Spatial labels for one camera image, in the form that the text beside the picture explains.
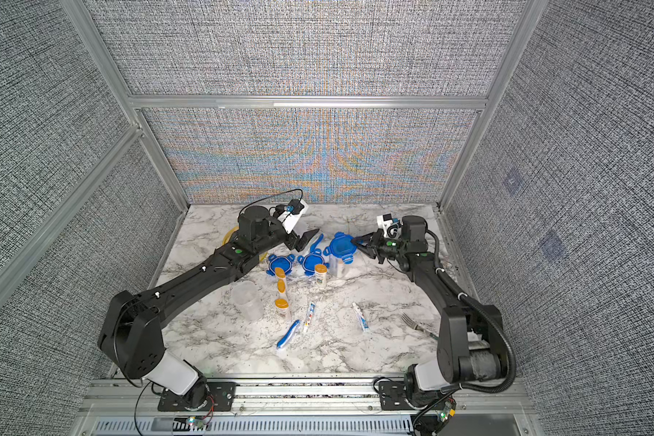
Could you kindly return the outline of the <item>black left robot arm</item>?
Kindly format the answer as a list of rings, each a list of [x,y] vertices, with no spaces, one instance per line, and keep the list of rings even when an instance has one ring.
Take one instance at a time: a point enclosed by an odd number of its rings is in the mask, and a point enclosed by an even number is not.
[[[186,410],[205,407],[205,376],[165,346],[163,329],[176,316],[211,292],[237,282],[260,263],[262,254],[279,245],[301,252],[316,230],[295,230],[309,206],[294,199],[269,209],[248,205],[238,215],[231,239],[194,268],[140,294],[128,291],[110,301],[97,346],[128,381],[147,380],[163,387]]]

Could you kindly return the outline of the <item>toothpaste tube vertical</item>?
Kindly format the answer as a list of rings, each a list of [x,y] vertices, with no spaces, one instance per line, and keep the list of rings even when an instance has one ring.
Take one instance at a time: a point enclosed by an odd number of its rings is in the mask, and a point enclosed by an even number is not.
[[[367,322],[363,310],[357,303],[352,303],[352,309],[354,309],[354,313],[357,317],[358,323],[360,328],[362,329],[363,332],[369,332],[370,331],[370,326],[369,323]]]

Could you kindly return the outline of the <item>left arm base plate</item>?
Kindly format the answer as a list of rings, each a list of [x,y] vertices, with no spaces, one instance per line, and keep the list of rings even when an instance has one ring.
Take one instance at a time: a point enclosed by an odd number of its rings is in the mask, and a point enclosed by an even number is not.
[[[157,405],[158,412],[230,412],[237,383],[212,381],[196,383],[185,395],[165,390]]]

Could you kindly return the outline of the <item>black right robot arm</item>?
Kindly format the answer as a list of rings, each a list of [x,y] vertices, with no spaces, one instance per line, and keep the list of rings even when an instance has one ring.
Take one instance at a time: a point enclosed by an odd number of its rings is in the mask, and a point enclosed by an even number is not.
[[[407,215],[396,236],[379,229],[352,239],[352,245],[378,263],[397,263],[440,316],[435,358],[412,365],[405,374],[405,398],[413,407],[442,403],[460,390],[498,394],[512,387],[518,363],[501,312],[450,277],[440,259],[441,240],[424,218]]]

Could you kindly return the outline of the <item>toothpaste tube horizontal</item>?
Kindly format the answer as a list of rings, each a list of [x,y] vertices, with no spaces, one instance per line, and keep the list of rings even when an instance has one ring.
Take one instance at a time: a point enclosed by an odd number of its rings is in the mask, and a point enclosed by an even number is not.
[[[310,302],[307,307],[306,316],[303,320],[303,329],[302,329],[303,334],[307,334],[307,332],[309,331],[312,325],[312,321],[314,320],[315,309],[316,309],[315,302]]]

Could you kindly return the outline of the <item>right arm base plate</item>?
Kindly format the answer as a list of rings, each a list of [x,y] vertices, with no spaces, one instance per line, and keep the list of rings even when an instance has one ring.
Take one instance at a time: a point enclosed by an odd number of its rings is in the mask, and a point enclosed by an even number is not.
[[[408,381],[394,381],[388,378],[376,380],[372,387],[378,395],[381,409],[386,412],[422,410],[452,391],[422,391]]]

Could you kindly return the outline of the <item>blue toothbrush back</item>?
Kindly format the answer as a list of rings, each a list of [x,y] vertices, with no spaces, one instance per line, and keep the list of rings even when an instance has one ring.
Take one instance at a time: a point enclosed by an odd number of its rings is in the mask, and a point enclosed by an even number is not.
[[[322,254],[322,249],[319,247],[320,243],[323,241],[324,235],[320,234],[314,243],[310,245],[309,253],[310,254]]]

